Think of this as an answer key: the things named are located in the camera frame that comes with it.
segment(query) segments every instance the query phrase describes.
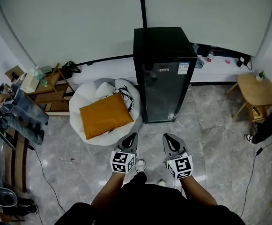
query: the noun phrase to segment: marble floor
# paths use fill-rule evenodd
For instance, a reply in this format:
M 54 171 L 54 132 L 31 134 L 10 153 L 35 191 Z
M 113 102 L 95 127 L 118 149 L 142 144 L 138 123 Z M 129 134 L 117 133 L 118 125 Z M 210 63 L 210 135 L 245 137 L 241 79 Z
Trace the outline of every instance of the marble floor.
M 253 131 L 243 110 L 236 120 L 233 114 L 242 105 L 240 92 L 228 95 L 230 86 L 191 86 L 174 123 L 144 124 L 139 130 L 138 157 L 146 160 L 147 182 L 165 179 L 167 185 L 181 189 L 166 170 L 163 160 L 163 133 L 184 139 L 193 156 L 193 176 L 216 199 L 218 204 L 241 214 L 245 190 L 251 175 L 253 158 L 272 137 L 252 146 L 243 140 Z M 86 145 L 73 131 L 69 117 L 50 117 L 44 143 L 37 146 L 44 173 L 55 188 L 65 210 L 76 202 L 91 203 L 111 176 L 110 153 L 113 147 Z M 128 182 L 135 171 L 128 174 Z M 28 197 L 35 199 L 45 225 L 54 224 L 62 215 L 55 195 L 42 176 L 35 152 L 27 157 Z M 272 224 L 272 146 L 256 158 L 243 213 L 246 225 Z M 25 224 L 40 225 L 38 215 L 27 215 Z

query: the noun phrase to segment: chair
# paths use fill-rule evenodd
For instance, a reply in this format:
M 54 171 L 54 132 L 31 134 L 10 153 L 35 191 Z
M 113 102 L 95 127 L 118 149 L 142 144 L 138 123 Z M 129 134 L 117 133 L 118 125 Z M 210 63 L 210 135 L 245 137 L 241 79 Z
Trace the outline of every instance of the chair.
M 97 88 L 103 83 L 107 82 L 115 85 L 116 89 L 122 86 L 127 86 L 132 98 L 134 99 L 133 110 L 130 115 L 134 122 L 128 123 L 124 126 L 114 129 L 112 132 L 104 133 L 89 140 L 86 139 L 83 123 L 80 115 L 80 108 L 90 105 L 98 99 L 94 97 Z M 99 79 L 94 82 L 87 82 L 81 85 L 74 93 L 69 101 L 69 116 L 70 124 L 74 131 L 87 143 L 98 146 L 109 146 L 115 144 L 121 137 L 131 133 L 137 132 L 142 124 L 142 116 L 140 112 L 140 94 L 138 90 L 128 81 L 123 79 Z

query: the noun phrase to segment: plastic bottle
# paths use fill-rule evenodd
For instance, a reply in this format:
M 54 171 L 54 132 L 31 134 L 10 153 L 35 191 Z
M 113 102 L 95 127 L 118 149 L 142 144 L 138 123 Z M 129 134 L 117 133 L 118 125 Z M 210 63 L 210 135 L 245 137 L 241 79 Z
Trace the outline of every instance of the plastic bottle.
M 44 78 L 44 75 L 41 72 L 40 67 L 35 68 L 34 75 L 44 87 L 47 87 L 47 80 Z
M 210 51 L 210 53 L 209 53 L 209 55 L 207 56 L 207 61 L 208 62 L 211 62 L 212 61 L 212 59 L 213 59 L 213 56 L 214 56 L 214 49 L 211 49 L 211 51 Z

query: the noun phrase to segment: black mini fridge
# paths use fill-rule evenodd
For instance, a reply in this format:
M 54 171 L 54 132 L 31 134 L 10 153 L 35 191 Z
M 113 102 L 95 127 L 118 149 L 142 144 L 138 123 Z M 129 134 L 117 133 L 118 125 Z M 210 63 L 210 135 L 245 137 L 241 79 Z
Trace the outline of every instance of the black mini fridge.
M 133 55 L 145 123 L 175 121 L 197 60 L 184 31 L 135 29 Z

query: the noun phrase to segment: black and white strap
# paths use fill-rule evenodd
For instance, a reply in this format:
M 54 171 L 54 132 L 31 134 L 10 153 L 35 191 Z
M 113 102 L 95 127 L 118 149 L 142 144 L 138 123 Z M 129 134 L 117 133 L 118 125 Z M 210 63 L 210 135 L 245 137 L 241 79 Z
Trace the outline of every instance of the black and white strap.
M 132 98 L 130 92 L 127 90 L 127 86 L 122 86 L 118 90 L 121 93 L 121 96 L 122 96 L 123 100 L 127 100 L 127 99 L 130 100 L 131 104 L 130 104 L 130 106 L 128 107 L 127 110 L 129 112 L 131 112 L 133 107 L 134 107 L 134 99 Z

